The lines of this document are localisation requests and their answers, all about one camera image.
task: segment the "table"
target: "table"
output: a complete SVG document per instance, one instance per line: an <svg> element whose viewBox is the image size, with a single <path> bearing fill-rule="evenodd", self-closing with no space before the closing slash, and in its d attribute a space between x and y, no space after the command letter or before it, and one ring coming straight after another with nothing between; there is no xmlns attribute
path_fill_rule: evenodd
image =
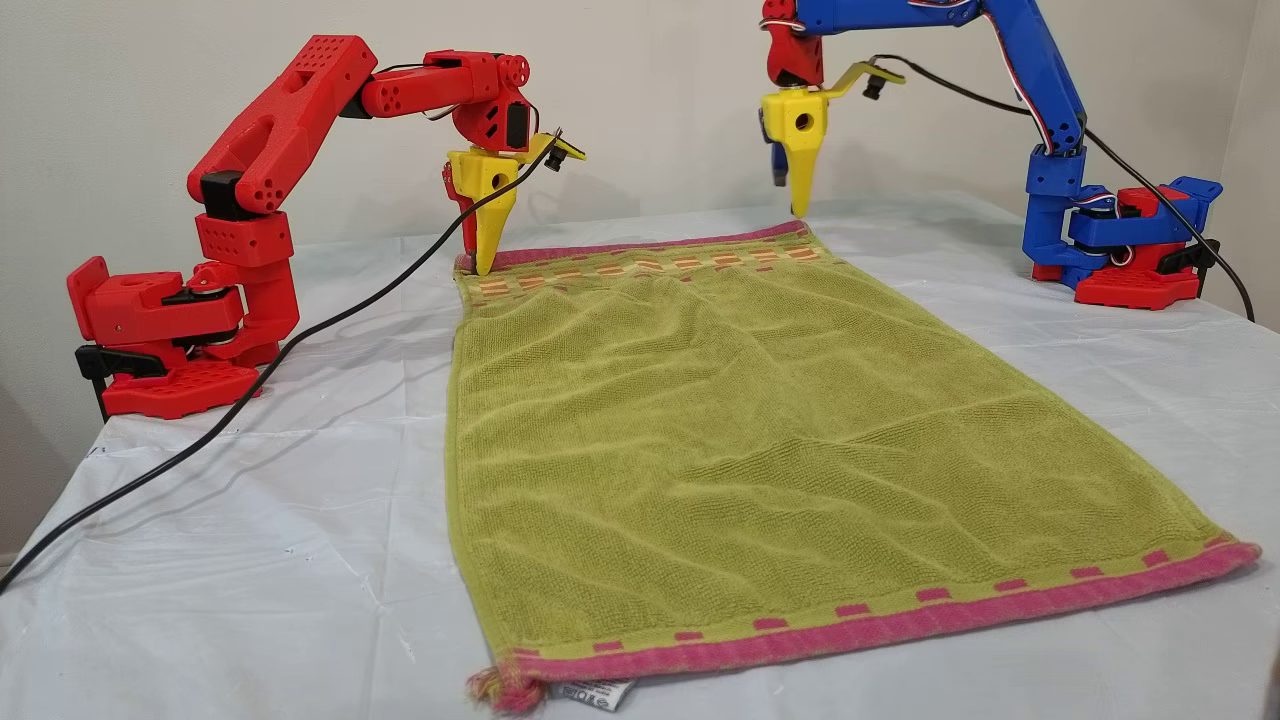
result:
<svg viewBox="0 0 1280 720"><path fill-rule="evenodd" d="M504 249L653 242L785 209L512 231ZM1028 279L1020 224L959 195L815 209L817 234L1133 446L1240 538L1280 548L1280 336L1204 302L1076 305ZM429 243L305 246L303 325ZM448 246L456 252L457 241ZM300 346L207 448L68 534L0 597L0 717L486 717L490 659L449 550L445 386L461 305L442 252ZM220 411L113 418L37 536ZM632 720L1256 717L1280 587L1252 571L1074 615L783 666L643 680ZM541 717L600 720L567 700Z"/></svg>

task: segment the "towel fringe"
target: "towel fringe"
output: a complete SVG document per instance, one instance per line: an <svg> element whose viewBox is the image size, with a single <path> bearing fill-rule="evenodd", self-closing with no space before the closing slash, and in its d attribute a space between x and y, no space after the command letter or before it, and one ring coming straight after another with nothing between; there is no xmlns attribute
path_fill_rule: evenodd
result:
<svg viewBox="0 0 1280 720"><path fill-rule="evenodd" d="M467 678L467 696L504 715L524 715L547 697L547 683L486 667Z"/></svg>

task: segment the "care label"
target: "care label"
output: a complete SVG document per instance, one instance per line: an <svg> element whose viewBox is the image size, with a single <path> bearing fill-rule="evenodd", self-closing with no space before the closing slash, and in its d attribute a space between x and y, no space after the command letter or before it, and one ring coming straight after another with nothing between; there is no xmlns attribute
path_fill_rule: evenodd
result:
<svg viewBox="0 0 1280 720"><path fill-rule="evenodd" d="M580 683L556 683L552 694L567 697L581 703L617 712L622 697L627 694L635 680L584 680Z"/></svg>

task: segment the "pink towel border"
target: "pink towel border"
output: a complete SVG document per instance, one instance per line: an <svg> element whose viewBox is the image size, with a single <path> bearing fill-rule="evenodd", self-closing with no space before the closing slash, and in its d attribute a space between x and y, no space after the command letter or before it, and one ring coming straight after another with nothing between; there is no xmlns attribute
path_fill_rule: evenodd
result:
<svg viewBox="0 0 1280 720"><path fill-rule="evenodd" d="M1251 543L1220 544L1189 560L1157 565L1133 575L1088 578L1059 588L1015 592L970 602L934 602L896 615L856 618L820 628L771 630L739 641L685 642L673 647L579 660L520 656L513 661L518 674L545 682L639 678L771 665L1132 600L1220 578L1238 568L1252 565L1261 553L1262 550Z"/></svg>
<svg viewBox="0 0 1280 720"><path fill-rule="evenodd" d="M718 237L694 237L689 240L675 240L668 242L637 242L634 245L598 245L588 247L544 247L534 250L508 250L494 255L492 272L497 273L499 270L506 270L512 265L536 263L539 260L558 260L561 258L568 258L572 255L598 255L600 252L613 252L617 250L637 250L644 247L675 247L680 245L707 245L712 242L748 242L753 240L764 240L767 237L776 237L790 232L796 232L796 233L808 232L808 228L800 220L791 220L790 223L782 223L781 225L773 225L772 228L764 228L740 234L724 234ZM461 269L470 270L471 258L468 258L467 255L458 255L457 266Z"/></svg>

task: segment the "green towel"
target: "green towel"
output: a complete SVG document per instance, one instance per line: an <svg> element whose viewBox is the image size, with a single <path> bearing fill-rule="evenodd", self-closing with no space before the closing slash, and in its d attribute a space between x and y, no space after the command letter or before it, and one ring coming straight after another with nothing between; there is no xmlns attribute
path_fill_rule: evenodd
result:
<svg viewBox="0 0 1280 720"><path fill-rule="evenodd" d="M792 223L456 275L453 550L504 708L1115 602L1258 555ZM1196 648L1187 648L1194 652Z"/></svg>

